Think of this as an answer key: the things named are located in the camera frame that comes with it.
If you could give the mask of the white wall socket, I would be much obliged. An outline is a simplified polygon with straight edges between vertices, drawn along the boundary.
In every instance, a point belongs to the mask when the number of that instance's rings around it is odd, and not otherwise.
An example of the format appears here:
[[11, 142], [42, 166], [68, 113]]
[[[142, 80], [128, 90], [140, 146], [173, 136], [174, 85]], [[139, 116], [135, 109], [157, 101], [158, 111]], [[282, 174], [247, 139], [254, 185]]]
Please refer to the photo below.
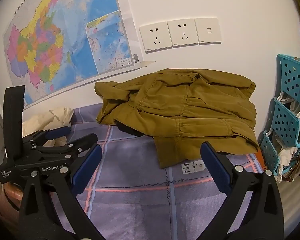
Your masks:
[[145, 53], [172, 48], [167, 22], [159, 22], [139, 28]]
[[167, 22], [173, 47], [198, 45], [198, 35], [194, 18]]

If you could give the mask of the cream folded garment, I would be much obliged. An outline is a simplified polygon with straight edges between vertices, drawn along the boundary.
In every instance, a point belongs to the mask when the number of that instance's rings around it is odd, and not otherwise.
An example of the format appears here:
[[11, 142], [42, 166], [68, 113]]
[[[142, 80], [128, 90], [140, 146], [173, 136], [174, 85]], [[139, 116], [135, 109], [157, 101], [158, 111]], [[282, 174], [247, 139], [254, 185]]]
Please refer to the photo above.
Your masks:
[[70, 107], [60, 107], [32, 116], [22, 124], [23, 137], [36, 131], [47, 131], [61, 127], [71, 127], [74, 110]]

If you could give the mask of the purple plaid bed sheet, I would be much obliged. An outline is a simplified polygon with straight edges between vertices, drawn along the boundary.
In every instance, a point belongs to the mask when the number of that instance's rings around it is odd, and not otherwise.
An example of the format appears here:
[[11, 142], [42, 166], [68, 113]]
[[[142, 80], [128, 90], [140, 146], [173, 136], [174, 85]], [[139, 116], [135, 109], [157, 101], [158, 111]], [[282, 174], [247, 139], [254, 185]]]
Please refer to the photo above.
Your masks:
[[209, 172], [184, 173], [185, 165], [160, 168], [151, 137], [135, 137], [96, 122], [100, 105], [77, 108], [74, 141], [95, 133], [102, 160], [79, 204], [106, 239], [196, 239], [223, 204]]

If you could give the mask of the white wall socket left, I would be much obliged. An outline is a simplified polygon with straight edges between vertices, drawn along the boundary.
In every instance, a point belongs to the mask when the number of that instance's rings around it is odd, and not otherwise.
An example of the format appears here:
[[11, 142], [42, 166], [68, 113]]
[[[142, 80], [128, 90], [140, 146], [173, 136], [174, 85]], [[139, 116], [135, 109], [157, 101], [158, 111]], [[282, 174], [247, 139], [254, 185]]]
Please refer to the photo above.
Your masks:
[[139, 28], [145, 53], [172, 48], [167, 22], [159, 22]]

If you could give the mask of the white wall socket middle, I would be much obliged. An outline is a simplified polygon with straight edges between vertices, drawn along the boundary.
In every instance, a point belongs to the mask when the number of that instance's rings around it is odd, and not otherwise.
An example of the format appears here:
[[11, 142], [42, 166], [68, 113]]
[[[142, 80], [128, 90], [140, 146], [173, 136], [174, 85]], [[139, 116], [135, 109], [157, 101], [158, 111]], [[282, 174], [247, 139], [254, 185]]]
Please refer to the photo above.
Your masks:
[[198, 45], [198, 35], [194, 18], [167, 22], [173, 47]]

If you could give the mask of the white fabric care label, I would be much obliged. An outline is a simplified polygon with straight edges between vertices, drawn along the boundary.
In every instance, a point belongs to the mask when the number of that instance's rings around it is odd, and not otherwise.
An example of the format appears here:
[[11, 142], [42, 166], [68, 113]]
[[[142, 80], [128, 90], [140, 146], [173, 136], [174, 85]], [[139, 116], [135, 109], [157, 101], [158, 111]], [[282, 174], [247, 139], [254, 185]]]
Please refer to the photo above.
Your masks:
[[204, 171], [206, 167], [202, 160], [197, 160], [188, 163], [183, 163], [181, 165], [181, 169], [183, 174], [192, 174], [192, 173]]

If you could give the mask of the teal perforated storage rack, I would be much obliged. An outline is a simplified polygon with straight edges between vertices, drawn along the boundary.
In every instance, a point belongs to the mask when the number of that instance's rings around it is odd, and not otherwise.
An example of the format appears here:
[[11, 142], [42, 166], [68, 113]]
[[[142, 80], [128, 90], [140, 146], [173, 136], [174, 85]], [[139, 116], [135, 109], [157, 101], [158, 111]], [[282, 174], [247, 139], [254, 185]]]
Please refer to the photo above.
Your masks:
[[300, 58], [277, 55], [280, 94], [273, 98], [271, 127], [260, 148], [266, 167], [275, 176], [291, 170], [300, 153]]

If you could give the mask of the olive green jacket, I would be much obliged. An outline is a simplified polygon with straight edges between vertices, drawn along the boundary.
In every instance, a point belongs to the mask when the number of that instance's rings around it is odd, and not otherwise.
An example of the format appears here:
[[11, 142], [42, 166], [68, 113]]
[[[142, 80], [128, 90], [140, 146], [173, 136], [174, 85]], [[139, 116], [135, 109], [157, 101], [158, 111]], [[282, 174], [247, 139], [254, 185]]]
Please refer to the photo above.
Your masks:
[[256, 153], [255, 84], [209, 69], [164, 69], [123, 83], [95, 83], [103, 125], [154, 139], [161, 168], [200, 157], [202, 143], [234, 155]]

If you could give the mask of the colourful wall map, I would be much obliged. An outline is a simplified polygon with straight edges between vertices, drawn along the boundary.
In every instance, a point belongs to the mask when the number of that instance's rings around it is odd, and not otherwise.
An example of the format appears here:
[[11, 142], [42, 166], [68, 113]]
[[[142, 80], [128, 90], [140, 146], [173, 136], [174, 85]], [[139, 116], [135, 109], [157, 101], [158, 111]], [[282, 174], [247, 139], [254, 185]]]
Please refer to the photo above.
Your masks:
[[25, 0], [3, 38], [26, 105], [144, 66], [129, 0]]

